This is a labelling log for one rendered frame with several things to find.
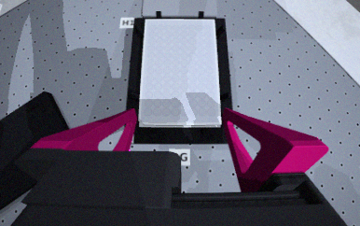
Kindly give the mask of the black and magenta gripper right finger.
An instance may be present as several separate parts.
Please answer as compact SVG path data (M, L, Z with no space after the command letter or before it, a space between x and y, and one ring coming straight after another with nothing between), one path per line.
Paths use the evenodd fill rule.
M328 146L315 136L229 108L224 108L222 121L241 192L258 191L274 174L305 173L328 152ZM260 143L260 151L254 160L233 124Z

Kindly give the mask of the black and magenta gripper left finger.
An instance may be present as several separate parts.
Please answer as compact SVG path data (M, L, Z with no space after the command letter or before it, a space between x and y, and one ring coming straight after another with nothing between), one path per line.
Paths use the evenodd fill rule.
M42 137L30 148L63 148L64 150L98 150L99 143L126 124L113 150L130 151L137 122L134 108L76 128Z

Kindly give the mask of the grey perforated base plate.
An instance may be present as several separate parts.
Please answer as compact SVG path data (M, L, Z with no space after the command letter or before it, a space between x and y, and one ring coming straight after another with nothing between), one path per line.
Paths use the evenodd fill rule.
M126 110L133 28L144 0L26 0L0 16L0 120L52 93L69 129ZM216 0L225 18L233 110L324 142L305 173L348 226L360 226L360 85L275 0ZM228 145L190 149L182 193L241 192Z

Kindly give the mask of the white multi-well plate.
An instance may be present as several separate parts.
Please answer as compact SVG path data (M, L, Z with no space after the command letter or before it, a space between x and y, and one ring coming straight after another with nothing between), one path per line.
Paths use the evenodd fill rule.
M139 127L221 125L215 20L145 20Z

